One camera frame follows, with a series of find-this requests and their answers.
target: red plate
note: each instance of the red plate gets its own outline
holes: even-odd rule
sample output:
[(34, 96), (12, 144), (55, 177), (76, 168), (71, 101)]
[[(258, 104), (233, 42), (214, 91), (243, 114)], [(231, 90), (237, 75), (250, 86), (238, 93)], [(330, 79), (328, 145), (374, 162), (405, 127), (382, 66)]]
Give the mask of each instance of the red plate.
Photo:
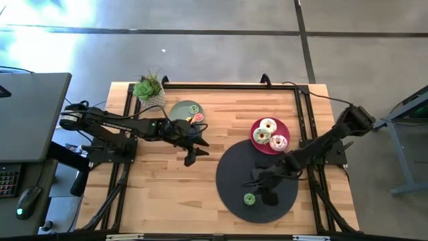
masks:
[(281, 136), (285, 137), (287, 139), (287, 142), (290, 144), (290, 132), (288, 131), (287, 126), (282, 121), (278, 120), (277, 118), (273, 118), (273, 117), (263, 117), (263, 118), (258, 119), (256, 122), (254, 122), (253, 126), (251, 127), (251, 131), (249, 133), (251, 142), (253, 143), (254, 147), (257, 148), (262, 153), (265, 153), (268, 155), (280, 154), (280, 153), (282, 153), (282, 151), (274, 151), (270, 147), (269, 143), (262, 145), (262, 144), (256, 143), (256, 141), (254, 141), (254, 139), (253, 139), (254, 130), (259, 128), (260, 122), (264, 118), (271, 118), (272, 120), (274, 120), (276, 122), (276, 131), (272, 134), (272, 136), (281, 135)]

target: succulent plant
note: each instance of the succulent plant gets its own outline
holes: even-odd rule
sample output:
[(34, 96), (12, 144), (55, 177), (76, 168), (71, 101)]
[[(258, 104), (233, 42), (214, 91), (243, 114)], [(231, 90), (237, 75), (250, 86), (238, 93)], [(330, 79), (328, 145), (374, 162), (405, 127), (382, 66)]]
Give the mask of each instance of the succulent plant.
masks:
[(141, 76), (140, 82), (134, 85), (132, 94), (142, 100), (149, 100), (157, 96), (162, 90), (161, 84), (158, 81), (157, 74), (148, 74)]

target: donut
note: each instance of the donut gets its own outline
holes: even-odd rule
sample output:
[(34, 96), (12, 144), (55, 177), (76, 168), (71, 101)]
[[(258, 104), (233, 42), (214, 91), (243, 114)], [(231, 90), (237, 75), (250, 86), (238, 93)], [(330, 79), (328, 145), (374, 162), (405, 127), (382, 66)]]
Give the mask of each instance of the donut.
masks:
[(270, 134), (276, 131), (276, 122), (271, 118), (264, 118), (260, 121), (260, 128), (266, 129)]
[(255, 204), (255, 196), (252, 193), (247, 193), (244, 195), (243, 197), (243, 202), (246, 205), (252, 206), (253, 204)]
[(189, 107), (189, 112), (191, 114), (196, 114), (199, 112), (199, 107), (196, 104), (194, 104), (194, 105)]
[(270, 140), (270, 133), (267, 129), (257, 128), (253, 132), (253, 139), (256, 143), (259, 144), (267, 144)]
[(283, 151), (288, 146), (288, 141), (281, 135), (274, 135), (269, 141), (270, 148), (274, 151)]
[(203, 114), (201, 114), (201, 113), (197, 113), (197, 114), (193, 117), (193, 119), (194, 119), (196, 122), (201, 122), (201, 121), (203, 120)]

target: white frosted donut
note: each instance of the white frosted donut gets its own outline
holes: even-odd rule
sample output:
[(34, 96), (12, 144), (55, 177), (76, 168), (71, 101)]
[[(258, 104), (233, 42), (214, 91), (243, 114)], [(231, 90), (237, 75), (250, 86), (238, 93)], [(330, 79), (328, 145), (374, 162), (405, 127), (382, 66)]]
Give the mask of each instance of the white frosted donut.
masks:
[(267, 144), (270, 140), (270, 133), (268, 130), (259, 127), (254, 130), (253, 139), (256, 143)]
[(276, 122), (271, 118), (264, 118), (260, 121), (260, 128), (264, 128), (272, 134), (276, 131)]
[(270, 148), (274, 151), (283, 151), (287, 148), (287, 139), (281, 135), (274, 135), (269, 141)]

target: keyboard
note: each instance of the keyboard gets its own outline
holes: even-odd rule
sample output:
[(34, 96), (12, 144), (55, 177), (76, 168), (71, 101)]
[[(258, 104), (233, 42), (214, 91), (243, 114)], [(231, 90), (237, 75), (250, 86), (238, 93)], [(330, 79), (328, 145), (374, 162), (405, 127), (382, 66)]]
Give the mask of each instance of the keyboard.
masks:
[(16, 197), (22, 164), (0, 163), (0, 198)]

